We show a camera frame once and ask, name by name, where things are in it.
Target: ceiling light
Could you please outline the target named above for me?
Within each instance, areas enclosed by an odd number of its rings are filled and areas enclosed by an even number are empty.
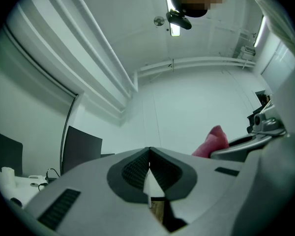
[[[265,17],[262,17],[262,21],[261,21],[261,25],[260,25],[260,29],[259,29],[259,32],[258,32],[258,36],[256,38],[256,41],[254,43],[254,47],[257,47],[260,39],[261,39],[261,36],[262,36],[262,33],[265,29],[265,26],[266,26],[266,18]]]
[[[176,10],[171,0],[166,0],[166,2],[167,2],[168,11],[170,11],[171,9]],[[171,36],[173,37],[180,36],[180,27],[174,24],[170,24],[170,26],[171,26]]]

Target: person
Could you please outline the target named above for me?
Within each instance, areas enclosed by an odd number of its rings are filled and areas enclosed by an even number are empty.
[[[210,9],[212,4],[222,0],[179,0],[186,7],[194,10]],[[271,32],[277,35],[295,56],[295,30],[285,9],[277,0],[255,0],[259,5],[266,24]]]

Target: white ceiling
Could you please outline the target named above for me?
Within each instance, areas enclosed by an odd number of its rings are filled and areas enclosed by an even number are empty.
[[[167,21],[161,27],[153,23],[156,16],[166,18],[166,0],[85,2],[129,74],[168,59],[232,57],[241,45],[252,46],[262,17],[254,0],[226,0],[204,17],[189,18],[192,29],[181,29],[179,37],[172,37]],[[240,33],[251,41],[240,38]]]

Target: pink cloth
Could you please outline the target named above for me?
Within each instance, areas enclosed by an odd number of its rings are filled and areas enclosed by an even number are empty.
[[[196,149],[196,151],[192,153],[192,155],[210,158],[212,152],[228,147],[229,144],[226,134],[223,132],[221,126],[218,125],[211,129],[210,133],[206,137],[205,142],[201,144]]]

